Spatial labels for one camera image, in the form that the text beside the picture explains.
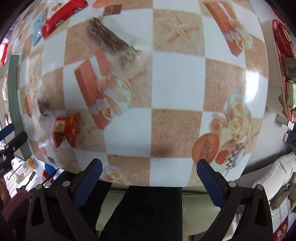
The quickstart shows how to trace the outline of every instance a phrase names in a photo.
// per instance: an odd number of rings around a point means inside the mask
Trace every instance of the red packaging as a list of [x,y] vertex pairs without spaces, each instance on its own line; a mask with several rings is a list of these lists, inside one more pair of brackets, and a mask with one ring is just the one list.
[[78,133],[78,117],[79,113],[64,118],[58,117],[53,127],[53,139],[56,147],[59,147],[66,138],[71,147],[76,147],[76,137]]
[[47,38],[63,21],[87,6],[86,0],[51,0],[44,15],[43,37]]

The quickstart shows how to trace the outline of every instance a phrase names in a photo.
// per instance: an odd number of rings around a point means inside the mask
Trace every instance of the wrapped package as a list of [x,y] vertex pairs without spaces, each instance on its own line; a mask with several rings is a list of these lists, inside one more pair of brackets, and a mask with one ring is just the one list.
[[62,22],[87,6],[86,0],[49,0],[42,26],[43,37],[47,38]]
[[205,2],[204,5],[218,24],[233,55],[238,56],[245,49],[253,48],[252,36],[227,2]]
[[296,83],[287,82],[287,107],[291,110],[296,108]]

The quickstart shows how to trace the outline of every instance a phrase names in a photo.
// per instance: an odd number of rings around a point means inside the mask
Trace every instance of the floor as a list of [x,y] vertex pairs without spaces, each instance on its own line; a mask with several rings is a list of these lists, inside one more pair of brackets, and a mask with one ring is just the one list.
[[[264,0],[250,0],[260,22],[279,18]],[[265,111],[260,134],[244,173],[262,168],[278,157],[289,153],[293,147],[282,141],[288,127],[276,121],[276,114]]]

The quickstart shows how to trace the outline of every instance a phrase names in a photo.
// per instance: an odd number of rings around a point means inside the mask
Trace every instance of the person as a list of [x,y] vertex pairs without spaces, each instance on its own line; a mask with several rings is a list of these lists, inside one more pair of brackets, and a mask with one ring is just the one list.
[[6,203],[11,199],[9,195],[9,191],[6,187],[6,182],[4,177],[0,178],[0,196],[1,196],[1,201],[0,201],[0,210],[2,207],[6,205]]
[[[98,181],[80,214],[93,232],[111,183]],[[129,186],[100,241],[182,240],[182,188]]]

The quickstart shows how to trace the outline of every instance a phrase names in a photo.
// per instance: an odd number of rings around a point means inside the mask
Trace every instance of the sandy texture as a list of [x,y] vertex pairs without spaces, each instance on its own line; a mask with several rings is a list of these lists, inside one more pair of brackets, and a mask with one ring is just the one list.
[[192,165],[189,181],[187,182],[187,187],[202,186],[202,181],[196,173],[196,164]]
[[184,11],[154,9],[155,51],[205,55],[201,15]]
[[67,116],[80,113],[78,119],[79,132],[76,139],[76,149],[93,151],[93,152],[106,152],[104,133],[98,129],[94,119],[92,118],[89,110],[67,110]]
[[35,80],[42,77],[43,45],[30,54],[29,76]]
[[122,10],[136,8],[152,8],[153,0],[111,0],[109,5],[122,4]]
[[207,9],[207,7],[204,5],[204,2],[227,2],[228,3],[228,5],[232,8],[232,10],[233,10],[233,6],[232,6],[232,4],[231,4],[231,2],[229,1],[229,0],[223,0],[223,1],[221,1],[221,0],[198,0],[199,1],[199,3],[200,3],[200,13],[201,13],[201,15],[203,15],[203,16],[207,16],[207,17],[213,17],[212,15],[211,15],[211,13],[210,13],[210,11]]
[[188,157],[198,139],[201,111],[152,110],[152,157]]
[[252,11],[253,13],[255,13],[255,10],[253,9],[252,5],[249,3],[248,0],[231,0],[232,2],[235,2],[236,4]]
[[18,31],[18,33],[17,33],[17,39],[20,37],[20,35],[21,35],[22,31],[23,31],[24,26],[25,26],[25,23],[26,23],[26,21],[23,21],[23,22],[21,23],[20,28],[19,28],[19,31]]
[[152,57],[146,64],[147,72],[136,78],[131,78],[130,84],[134,90],[135,97],[132,95],[130,107],[151,107],[152,103]]
[[222,112],[233,93],[245,94],[245,86],[244,68],[207,58],[204,110]]
[[78,173],[80,171],[73,149],[54,148],[54,152],[60,164],[59,167],[72,173]]
[[138,156],[107,155],[108,163],[117,166],[128,181],[138,186],[149,186],[150,158]]
[[27,58],[31,53],[33,43],[33,35],[31,34],[24,43],[24,48],[22,49],[22,61]]
[[245,50],[246,69],[258,72],[258,74],[268,78],[268,60],[265,43],[262,40],[253,37],[254,48]]
[[42,76],[42,85],[52,109],[64,110],[63,68],[55,69]]
[[20,89],[20,64],[17,66],[17,89]]
[[263,121],[263,118],[252,117],[252,127],[248,133],[249,137],[244,142],[244,145],[246,147],[246,153],[251,153],[253,151],[255,142],[260,132],[262,121]]
[[29,26],[25,27],[24,30],[22,31],[20,35],[20,39],[18,41],[18,48],[20,48],[22,44],[25,42],[28,30],[29,30]]
[[88,29],[88,21],[70,27],[67,32],[64,64],[83,60],[100,49],[100,40]]
[[25,107],[25,98],[26,98],[27,92],[26,92],[26,86],[23,86],[20,88],[20,108],[22,109],[23,114],[27,113],[26,107]]
[[40,161],[45,162],[45,158],[39,149],[38,142],[29,140],[29,143],[30,143],[30,146],[31,146],[32,151],[34,152],[34,155],[36,156],[36,158]]

